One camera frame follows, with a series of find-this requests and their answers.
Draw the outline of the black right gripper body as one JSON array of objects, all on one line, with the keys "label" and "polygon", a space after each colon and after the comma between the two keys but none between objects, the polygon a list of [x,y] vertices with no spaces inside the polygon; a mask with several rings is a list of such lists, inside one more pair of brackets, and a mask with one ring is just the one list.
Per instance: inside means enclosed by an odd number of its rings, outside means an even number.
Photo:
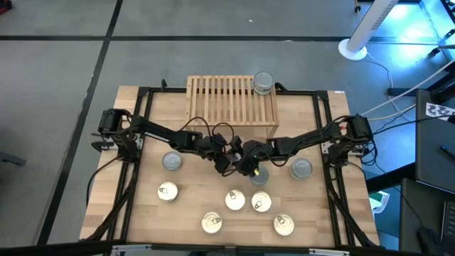
[{"label": "black right gripper body", "polygon": [[268,160],[269,145],[264,142],[250,140],[242,145],[242,158],[238,162],[238,166],[253,162],[254,164],[260,161]]}]

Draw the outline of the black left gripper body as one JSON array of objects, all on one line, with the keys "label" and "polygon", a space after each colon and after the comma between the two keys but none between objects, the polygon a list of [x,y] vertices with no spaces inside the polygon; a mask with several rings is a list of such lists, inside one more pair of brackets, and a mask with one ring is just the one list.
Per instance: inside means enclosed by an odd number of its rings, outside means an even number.
[{"label": "black left gripper body", "polygon": [[232,158],[226,155],[225,145],[221,146],[219,150],[216,150],[213,155],[213,161],[215,163],[215,170],[221,175],[231,175],[234,172],[232,166]]}]

